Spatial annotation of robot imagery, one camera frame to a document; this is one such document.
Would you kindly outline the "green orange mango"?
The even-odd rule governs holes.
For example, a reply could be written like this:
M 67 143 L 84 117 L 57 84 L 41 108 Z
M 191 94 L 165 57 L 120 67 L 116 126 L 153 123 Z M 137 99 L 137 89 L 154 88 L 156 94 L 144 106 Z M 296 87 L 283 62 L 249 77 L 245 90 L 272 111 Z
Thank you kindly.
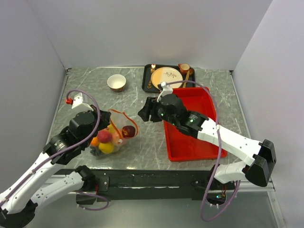
M 99 140 L 97 137 L 94 137 L 90 143 L 92 147 L 97 147 L 99 145 Z

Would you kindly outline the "dark purple passionfruit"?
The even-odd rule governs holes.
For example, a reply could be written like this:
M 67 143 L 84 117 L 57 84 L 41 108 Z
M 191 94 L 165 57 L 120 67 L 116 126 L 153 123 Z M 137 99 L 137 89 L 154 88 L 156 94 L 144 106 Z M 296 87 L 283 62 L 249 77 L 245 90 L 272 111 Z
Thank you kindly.
M 135 136 L 136 128 L 132 125 L 127 125 L 122 128 L 123 138 L 132 138 Z

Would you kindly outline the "red wrinkled fruit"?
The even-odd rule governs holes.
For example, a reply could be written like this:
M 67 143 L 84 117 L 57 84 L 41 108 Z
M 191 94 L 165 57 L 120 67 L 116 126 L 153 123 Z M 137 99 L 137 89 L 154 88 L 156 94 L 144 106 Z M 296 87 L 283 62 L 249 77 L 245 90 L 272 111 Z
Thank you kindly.
M 112 134 L 108 130 L 101 130 L 97 134 L 100 143 L 109 143 L 112 141 Z

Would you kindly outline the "clear zip top bag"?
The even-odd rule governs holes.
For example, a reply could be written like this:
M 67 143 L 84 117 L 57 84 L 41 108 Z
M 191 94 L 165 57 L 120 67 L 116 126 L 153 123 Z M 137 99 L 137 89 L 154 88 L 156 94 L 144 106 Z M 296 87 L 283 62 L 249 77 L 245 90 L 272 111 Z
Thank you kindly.
M 100 130 L 90 144 L 90 153 L 98 158 L 116 153 L 124 144 L 136 137 L 137 123 L 124 112 L 110 109 L 110 122 Z

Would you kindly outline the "dark grape bunch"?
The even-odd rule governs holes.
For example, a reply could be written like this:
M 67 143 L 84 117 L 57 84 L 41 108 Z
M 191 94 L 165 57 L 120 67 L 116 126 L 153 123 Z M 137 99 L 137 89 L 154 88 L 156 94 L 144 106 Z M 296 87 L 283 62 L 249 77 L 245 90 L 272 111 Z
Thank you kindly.
M 104 156 L 104 154 L 96 147 L 90 147 L 90 153 L 96 158 Z

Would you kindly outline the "yellow pear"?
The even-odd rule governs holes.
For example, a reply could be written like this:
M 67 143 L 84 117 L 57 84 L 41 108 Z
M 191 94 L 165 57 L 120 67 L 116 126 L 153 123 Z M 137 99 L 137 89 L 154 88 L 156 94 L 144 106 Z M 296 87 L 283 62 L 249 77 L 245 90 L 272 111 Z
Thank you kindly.
M 104 154 L 110 154 L 114 152 L 114 145 L 111 142 L 99 143 L 98 149 Z

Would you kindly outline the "peach fruit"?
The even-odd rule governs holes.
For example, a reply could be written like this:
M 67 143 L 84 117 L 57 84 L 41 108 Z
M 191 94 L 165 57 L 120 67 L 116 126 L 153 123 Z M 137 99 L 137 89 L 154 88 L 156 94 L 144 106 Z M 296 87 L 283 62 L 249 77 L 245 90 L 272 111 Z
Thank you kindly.
M 122 143 L 122 139 L 119 133 L 115 132 L 112 134 L 112 143 L 113 145 L 119 145 L 120 143 Z

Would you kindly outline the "green yellow orange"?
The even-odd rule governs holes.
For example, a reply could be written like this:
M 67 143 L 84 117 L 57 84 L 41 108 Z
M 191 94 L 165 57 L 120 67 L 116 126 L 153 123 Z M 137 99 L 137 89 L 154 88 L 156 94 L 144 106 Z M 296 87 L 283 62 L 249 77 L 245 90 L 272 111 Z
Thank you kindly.
M 115 129 L 111 124 L 107 126 L 107 131 L 111 134 L 115 133 Z

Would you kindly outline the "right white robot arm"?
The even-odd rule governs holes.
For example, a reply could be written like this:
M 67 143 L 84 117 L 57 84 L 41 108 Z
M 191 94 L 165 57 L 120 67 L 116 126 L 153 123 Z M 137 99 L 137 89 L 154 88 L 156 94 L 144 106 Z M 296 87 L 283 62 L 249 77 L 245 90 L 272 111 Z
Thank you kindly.
M 238 157 L 241 161 L 215 166 L 208 184 L 219 189 L 230 181 L 249 182 L 266 187 L 276 164 L 274 143 L 262 142 L 237 134 L 196 111 L 187 110 L 182 100 L 174 94 L 148 97 L 138 112 L 145 122 L 165 121 L 175 126 L 183 135 L 211 143 Z

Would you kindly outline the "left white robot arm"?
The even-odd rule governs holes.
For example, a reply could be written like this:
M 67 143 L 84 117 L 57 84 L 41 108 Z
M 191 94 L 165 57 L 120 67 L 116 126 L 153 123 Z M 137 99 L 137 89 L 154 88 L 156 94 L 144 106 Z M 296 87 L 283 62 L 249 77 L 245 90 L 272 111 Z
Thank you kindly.
M 89 147 L 98 131 L 110 123 L 109 112 L 86 111 L 76 114 L 69 125 L 53 136 L 34 164 L 0 195 L 0 225 L 23 228 L 35 213 L 72 191 L 88 191 L 95 186 L 93 172 L 85 165 L 46 187 L 43 184 L 57 171 Z

